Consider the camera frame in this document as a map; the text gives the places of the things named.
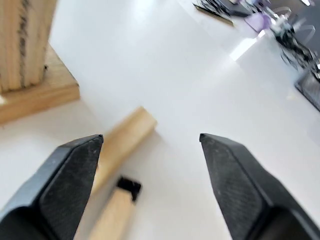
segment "cable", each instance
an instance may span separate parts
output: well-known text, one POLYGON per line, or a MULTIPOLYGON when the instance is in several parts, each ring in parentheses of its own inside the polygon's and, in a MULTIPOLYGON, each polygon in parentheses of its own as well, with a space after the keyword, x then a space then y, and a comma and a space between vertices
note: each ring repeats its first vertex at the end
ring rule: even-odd
POLYGON ((300 32, 303 30, 311 30, 310 34, 305 38, 303 44, 307 44, 315 35, 316 33, 316 28, 313 25, 306 25, 306 26, 302 26, 299 28, 299 30, 295 31, 295 32, 300 32))
POLYGON ((292 10, 290 7, 288 6, 281 6, 281 7, 277 7, 276 9, 272 10, 275 14, 279 13, 279 12, 283 12, 283 11, 288 11, 288 15, 285 15, 286 18, 289 18, 292 14, 292 10))
POLYGON ((200 0, 202 6, 210 11, 216 12, 217 14, 224 14, 230 17, 228 10, 225 6, 221 5, 218 1, 215 0, 200 0))

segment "white surface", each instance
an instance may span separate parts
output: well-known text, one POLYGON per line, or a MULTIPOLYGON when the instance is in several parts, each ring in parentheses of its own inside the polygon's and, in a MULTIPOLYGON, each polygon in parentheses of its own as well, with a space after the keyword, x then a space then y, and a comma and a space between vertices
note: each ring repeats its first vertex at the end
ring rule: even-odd
MULTIPOLYGON (((120 170, 143 183, 126 239, 231 239, 200 133, 245 144, 320 224, 320 114, 294 89, 298 73, 268 53, 269 42, 233 60, 234 29, 197 21, 171 0, 60 0, 51 44, 82 101, 2 127, 0 206, 55 147, 104 133, 143 105, 159 124, 120 170)), ((87 239, 110 186, 90 201, 77 239, 87 239)))

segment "wooden dowel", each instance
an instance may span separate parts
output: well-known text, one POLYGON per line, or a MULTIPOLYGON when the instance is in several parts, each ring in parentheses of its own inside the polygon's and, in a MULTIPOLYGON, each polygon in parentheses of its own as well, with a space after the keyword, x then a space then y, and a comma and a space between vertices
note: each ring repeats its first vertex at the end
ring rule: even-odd
POLYGON ((117 188, 102 211, 89 240, 120 240, 134 208, 131 193, 117 188))
POLYGON ((124 160, 154 131, 156 125, 157 121, 150 113, 139 107, 110 133, 103 135, 104 143, 91 195, 108 181, 124 160))

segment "textured grip pad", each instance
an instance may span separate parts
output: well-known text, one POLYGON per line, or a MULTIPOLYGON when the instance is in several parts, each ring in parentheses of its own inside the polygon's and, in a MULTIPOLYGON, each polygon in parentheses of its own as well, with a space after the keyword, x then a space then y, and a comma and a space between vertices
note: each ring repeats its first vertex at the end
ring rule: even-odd
POLYGON ((95 177, 101 139, 76 147, 39 199, 42 216, 61 240, 72 240, 95 177))
POLYGON ((211 134, 200 142, 233 240, 320 240, 318 227, 246 147, 211 134))
POLYGON ((234 240, 246 239, 265 202, 231 151, 211 140, 203 145, 214 195, 234 240))

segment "wooden base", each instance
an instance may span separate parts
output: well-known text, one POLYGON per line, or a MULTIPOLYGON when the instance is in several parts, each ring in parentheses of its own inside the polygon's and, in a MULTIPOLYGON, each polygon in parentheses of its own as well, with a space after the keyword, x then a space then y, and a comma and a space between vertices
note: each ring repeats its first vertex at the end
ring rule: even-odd
POLYGON ((35 114, 80 98, 79 85, 48 45, 44 81, 0 95, 0 124, 35 114))
POLYGON ((157 121, 141 106, 111 132, 103 135, 104 143, 91 195, 106 184, 125 159, 154 131, 156 125, 157 121))

